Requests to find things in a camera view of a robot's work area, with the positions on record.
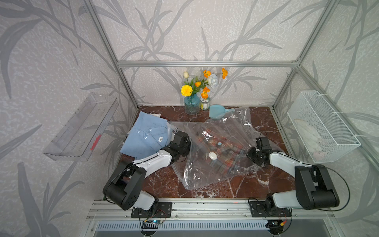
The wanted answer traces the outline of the white garment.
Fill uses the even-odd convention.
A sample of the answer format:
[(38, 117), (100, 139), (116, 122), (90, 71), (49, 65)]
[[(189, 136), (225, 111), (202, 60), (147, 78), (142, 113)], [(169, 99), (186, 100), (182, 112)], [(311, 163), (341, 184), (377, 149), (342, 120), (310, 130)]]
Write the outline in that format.
[(168, 120), (161, 114), (150, 113), (148, 115), (149, 135), (160, 145), (167, 145), (171, 141), (173, 132)]

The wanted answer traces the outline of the light blue garment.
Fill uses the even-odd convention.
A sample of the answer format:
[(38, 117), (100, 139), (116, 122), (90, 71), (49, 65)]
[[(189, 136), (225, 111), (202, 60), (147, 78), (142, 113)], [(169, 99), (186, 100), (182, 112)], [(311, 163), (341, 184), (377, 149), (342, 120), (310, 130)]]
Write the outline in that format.
[(120, 152), (136, 160), (157, 153), (169, 143), (166, 119), (140, 112)]

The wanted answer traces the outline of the tartan plaid garment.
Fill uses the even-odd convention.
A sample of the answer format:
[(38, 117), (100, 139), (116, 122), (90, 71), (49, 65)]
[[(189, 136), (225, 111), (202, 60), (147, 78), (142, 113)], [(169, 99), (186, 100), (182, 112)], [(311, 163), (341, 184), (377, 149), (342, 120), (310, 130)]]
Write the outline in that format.
[[(254, 169), (246, 156), (248, 147), (210, 129), (197, 131), (194, 143), (194, 166), (205, 178), (224, 180), (248, 174)], [(215, 161), (208, 157), (210, 152), (217, 154)]]

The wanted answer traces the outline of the clear plastic vacuum bag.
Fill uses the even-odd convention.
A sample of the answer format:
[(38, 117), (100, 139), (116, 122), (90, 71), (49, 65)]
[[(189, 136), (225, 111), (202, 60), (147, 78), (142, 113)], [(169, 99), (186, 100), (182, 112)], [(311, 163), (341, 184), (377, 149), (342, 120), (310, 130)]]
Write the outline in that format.
[(268, 107), (239, 107), (221, 119), (171, 121), (169, 127), (187, 133), (191, 148), (184, 163), (173, 169), (186, 189), (193, 190), (262, 170), (246, 156), (264, 135), (276, 136)]

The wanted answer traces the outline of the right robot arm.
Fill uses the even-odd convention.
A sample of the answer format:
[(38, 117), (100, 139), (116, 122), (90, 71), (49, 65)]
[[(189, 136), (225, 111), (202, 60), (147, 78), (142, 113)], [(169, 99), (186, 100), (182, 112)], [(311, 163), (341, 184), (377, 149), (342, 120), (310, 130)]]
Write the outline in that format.
[(256, 147), (251, 148), (246, 156), (258, 166), (268, 162), (295, 178), (294, 190), (267, 195), (266, 212), (282, 208), (321, 210), (340, 205), (327, 167), (305, 164), (278, 150), (263, 150)]

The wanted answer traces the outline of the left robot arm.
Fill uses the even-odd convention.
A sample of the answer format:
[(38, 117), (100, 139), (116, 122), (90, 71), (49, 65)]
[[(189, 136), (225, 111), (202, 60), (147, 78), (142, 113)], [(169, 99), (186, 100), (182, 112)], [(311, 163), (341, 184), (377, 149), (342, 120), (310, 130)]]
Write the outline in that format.
[(173, 142), (157, 153), (133, 162), (121, 162), (103, 188), (103, 195), (122, 210), (139, 208), (150, 214), (158, 209), (159, 199), (143, 191), (145, 178), (172, 165), (190, 152), (190, 143), (176, 145)]

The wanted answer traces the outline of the white vacuum bag valve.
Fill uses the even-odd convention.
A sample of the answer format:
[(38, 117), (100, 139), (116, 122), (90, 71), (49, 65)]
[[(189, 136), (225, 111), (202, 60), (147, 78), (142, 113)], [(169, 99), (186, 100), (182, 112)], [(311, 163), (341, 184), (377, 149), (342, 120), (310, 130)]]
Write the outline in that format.
[(213, 160), (213, 161), (215, 161), (215, 160), (218, 158), (217, 154), (214, 153), (214, 152), (210, 152), (210, 153), (208, 154), (208, 157), (209, 157), (211, 160)]

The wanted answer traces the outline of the blue glass flower vase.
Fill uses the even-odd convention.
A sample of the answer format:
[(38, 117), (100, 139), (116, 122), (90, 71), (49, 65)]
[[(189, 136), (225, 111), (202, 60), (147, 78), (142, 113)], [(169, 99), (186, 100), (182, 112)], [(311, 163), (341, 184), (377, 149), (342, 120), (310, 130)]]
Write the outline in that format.
[(185, 112), (189, 115), (195, 115), (200, 110), (200, 98), (194, 94), (184, 98)]

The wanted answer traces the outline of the small white lidded jar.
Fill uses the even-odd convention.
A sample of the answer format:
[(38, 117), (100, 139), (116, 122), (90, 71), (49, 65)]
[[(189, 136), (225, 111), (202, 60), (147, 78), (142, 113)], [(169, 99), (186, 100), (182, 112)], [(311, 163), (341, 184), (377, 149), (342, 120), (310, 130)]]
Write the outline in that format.
[(200, 109), (201, 110), (208, 110), (209, 109), (209, 104), (210, 104), (210, 99), (208, 98), (201, 98), (200, 99)]

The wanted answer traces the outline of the light blue plastic scoop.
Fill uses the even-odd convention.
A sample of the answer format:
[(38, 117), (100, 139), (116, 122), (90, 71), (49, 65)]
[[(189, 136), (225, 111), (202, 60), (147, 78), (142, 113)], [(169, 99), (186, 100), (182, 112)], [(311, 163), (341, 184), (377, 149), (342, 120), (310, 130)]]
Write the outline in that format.
[(211, 119), (220, 119), (228, 112), (235, 112), (235, 109), (226, 109), (222, 105), (211, 105), (209, 107), (209, 117)]

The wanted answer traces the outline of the white cloth in basket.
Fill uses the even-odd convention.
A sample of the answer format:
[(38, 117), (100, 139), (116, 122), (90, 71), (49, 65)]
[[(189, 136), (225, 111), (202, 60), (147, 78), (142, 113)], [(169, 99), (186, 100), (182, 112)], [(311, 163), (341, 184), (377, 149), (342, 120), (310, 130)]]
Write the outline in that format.
[(322, 147), (325, 144), (325, 140), (319, 135), (316, 128), (302, 119), (295, 119), (295, 124), (299, 135), (313, 158), (316, 161), (323, 160), (327, 154)]

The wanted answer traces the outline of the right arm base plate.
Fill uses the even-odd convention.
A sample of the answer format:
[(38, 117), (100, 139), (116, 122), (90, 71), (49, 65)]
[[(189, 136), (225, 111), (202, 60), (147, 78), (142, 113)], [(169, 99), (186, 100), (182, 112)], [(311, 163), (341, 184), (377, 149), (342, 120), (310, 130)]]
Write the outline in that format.
[(250, 212), (252, 217), (274, 217), (274, 218), (288, 218), (292, 217), (292, 212), (290, 208), (276, 207), (273, 201), (258, 201), (249, 200), (248, 205), (250, 207)]

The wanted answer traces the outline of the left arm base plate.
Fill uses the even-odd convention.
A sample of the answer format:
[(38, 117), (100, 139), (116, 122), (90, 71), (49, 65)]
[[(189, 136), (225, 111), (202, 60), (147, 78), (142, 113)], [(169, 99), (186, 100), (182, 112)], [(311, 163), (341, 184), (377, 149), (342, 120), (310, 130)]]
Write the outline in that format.
[(133, 207), (131, 218), (170, 218), (172, 212), (172, 202), (159, 201), (152, 210), (143, 210)]

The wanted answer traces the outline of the clear acrylic wall shelf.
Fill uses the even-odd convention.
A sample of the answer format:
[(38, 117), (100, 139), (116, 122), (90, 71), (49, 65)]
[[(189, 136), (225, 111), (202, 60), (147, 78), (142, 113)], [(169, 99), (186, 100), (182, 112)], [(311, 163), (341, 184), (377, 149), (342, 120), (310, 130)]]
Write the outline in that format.
[(87, 161), (118, 106), (115, 96), (90, 93), (43, 154), (54, 161)]

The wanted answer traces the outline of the aluminium frame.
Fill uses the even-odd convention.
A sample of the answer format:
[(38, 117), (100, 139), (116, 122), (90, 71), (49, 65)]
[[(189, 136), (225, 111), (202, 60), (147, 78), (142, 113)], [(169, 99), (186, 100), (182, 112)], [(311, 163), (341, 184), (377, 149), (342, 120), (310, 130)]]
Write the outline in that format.
[[(91, 1), (111, 62), (135, 105), (182, 104), (182, 72), (229, 71), (213, 101), (270, 105), (285, 146), (312, 162), (288, 111), (316, 90), (341, 123), (343, 146), (326, 165), (347, 237), (379, 234), (378, 1)], [(180, 63), (175, 73), (173, 64)]]

